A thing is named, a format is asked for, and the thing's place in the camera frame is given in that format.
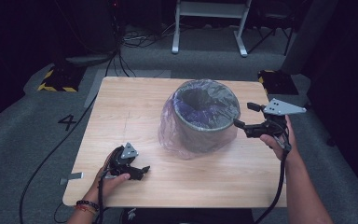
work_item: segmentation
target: person's right hand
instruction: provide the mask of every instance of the person's right hand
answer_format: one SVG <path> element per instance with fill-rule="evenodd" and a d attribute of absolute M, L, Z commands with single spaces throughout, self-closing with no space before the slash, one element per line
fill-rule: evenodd
<path fill-rule="evenodd" d="M 295 151 L 294 154 L 296 154 L 297 151 L 297 142 L 296 142 L 296 137 L 295 137 L 295 133 L 293 132 L 293 128 L 292 128 L 292 122 L 289 119 L 289 116 L 285 116 L 286 117 L 286 121 L 287 121 L 287 129 L 289 132 L 289 143 L 292 146 L 292 151 Z M 272 150 L 274 150 L 275 155 L 277 156 L 277 158 L 279 160 L 282 159 L 282 155 L 283 155 L 283 149 L 278 145 L 277 141 L 267 135 L 267 134 L 262 134 L 260 136 L 260 140 L 263 141 L 267 146 L 269 146 Z"/>

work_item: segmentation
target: equipment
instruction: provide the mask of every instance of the equipment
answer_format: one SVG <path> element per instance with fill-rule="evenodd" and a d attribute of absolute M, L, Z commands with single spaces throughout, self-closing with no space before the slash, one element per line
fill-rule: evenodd
<path fill-rule="evenodd" d="M 103 208 L 103 180 L 116 178 L 121 174 L 130 174 L 130 179 L 141 180 L 144 174 L 150 169 L 150 166 L 146 166 L 143 169 L 131 167 L 131 163 L 138 156 L 138 152 L 132 147 L 130 143 L 127 143 L 125 147 L 117 147 L 113 150 L 112 155 L 109 158 L 109 162 L 104 166 L 103 172 L 98 181 L 98 205 Z M 96 218 L 95 223 L 103 223 L 104 209 L 100 209 L 100 213 Z"/>
<path fill-rule="evenodd" d="M 290 151 L 289 134 L 286 132 L 286 118 L 285 115 L 298 114 L 307 112 L 306 108 L 290 105 L 286 102 L 272 99 L 268 105 L 257 105 L 254 103 L 247 104 L 248 109 L 256 112 L 262 111 L 266 119 L 261 124 L 246 125 L 244 122 L 234 119 L 234 125 L 237 128 L 243 129 L 248 138 L 258 138 L 262 134 L 268 134 L 275 138 L 281 148 Z"/>
<path fill-rule="evenodd" d="M 287 121 L 285 115 L 305 113 L 307 109 L 287 104 L 286 102 L 277 100 L 275 98 L 272 99 L 268 105 L 257 105 L 254 103 L 248 103 L 247 106 L 248 109 L 254 110 L 256 112 L 261 111 L 266 120 L 261 124 L 246 125 L 243 121 L 234 119 L 234 125 L 237 128 L 243 129 L 248 138 L 258 138 L 262 134 L 268 134 L 272 136 L 277 141 L 279 146 L 283 149 L 283 155 L 281 160 L 281 173 L 277 193 L 269 208 L 255 222 L 260 223 L 261 220 L 266 217 L 269 212 L 275 207 L 275 204 L 278 202 L 281 196 L 284 178 L 284 164 L 286 162 L 287 155 L 292 149 L 292 146 L 289 142 L 289 131 L 286 125 Z"/>
<path fill-rule="evenodd" d="M 149 171 L 150 166 L 142 169 L 131 167 L 131 163 L 137 156 L 138 152 L 130 143 L 127 143 L 125 147 L 117 147 L 109 159 L 107 171 L 110 171 L 111 175 L 107 175 L 105 178 L 115 178 L 121 174 L 130 174 L 130 179 L 141 180 L 144 174 Z"/>

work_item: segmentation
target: bracelet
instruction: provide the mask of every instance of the bracelet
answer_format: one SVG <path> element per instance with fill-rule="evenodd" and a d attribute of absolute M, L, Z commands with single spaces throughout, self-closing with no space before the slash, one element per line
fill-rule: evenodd
<path fill-rule="evenodd" d="M 87 206 L 83 206 L 83 205 L 75 205 L 74 206 L 75 209 L 78 209 L 78 210 L 82 210 L 83 212 L 91 212 L 93 215 L 96 215 L 97 212 L 95 212 L 92 208 L 89 208 Z"/>
<path fill-rule="evenodd" d="M 98 212 L 98 210 L 100 210 L 100 206 L 98 206 L 98 204 L 96 204 L 94 202 L 90 202 L 90 201 L 86 201 L 86 200 L 80 200 L 80 201 L 76 202 L 76 205 L 80 205 L 80 204 L 89 205 L 89 206 L 93 207 L 96 212 Z"/>

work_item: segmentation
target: black wristband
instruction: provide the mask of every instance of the black wristband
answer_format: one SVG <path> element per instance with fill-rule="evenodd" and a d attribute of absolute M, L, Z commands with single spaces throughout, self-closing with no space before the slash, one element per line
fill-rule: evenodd
<path fill-rule="evenodd" d="M 80 205 L 80 204 L 87 204 L 87 205 L 93 207 L 96 212 L 98 212 L 98 210 L 100 210 L 100 206 L 98 206 L 98 204 L 96 204 L 94 202 L 90 202 L 90 201 L 86 201 L 86 200 L 80 200 L 80 201 L 76 202 L 76 205 Z"/>

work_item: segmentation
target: forearm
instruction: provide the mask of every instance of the forearm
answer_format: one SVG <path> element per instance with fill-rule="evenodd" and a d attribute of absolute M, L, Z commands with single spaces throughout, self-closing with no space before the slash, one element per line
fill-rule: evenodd
<path fill-rule="evenodd" d="M 333 223 L 316 192 L 305 163 L 296 155 L 286 163 L 286 190 L 289 221 L 297 223 Z"/>
<path fill-rule="evenodd" d="M 98 204 L 98 192 L 95 192 L 95 190 L 93 191 L 89 191 L 84 197 L 83 199 L 84 201 L 89 201 L 89 202 L 93 202 L 93 203 L 97 203 Z M 91 211 L 93 210 L 91 206 L 89 205 L 85 205 L 87 206 Z M 90 224 L 92 223 L 92 220 L 94 219 L 94 214 L 91 211 L 83 211 L 80 209 L 75 209 L 74 213 L 71 215 L 71 217 L 69 218 L 69 220 L 67 221 L 68 224 Z"/>

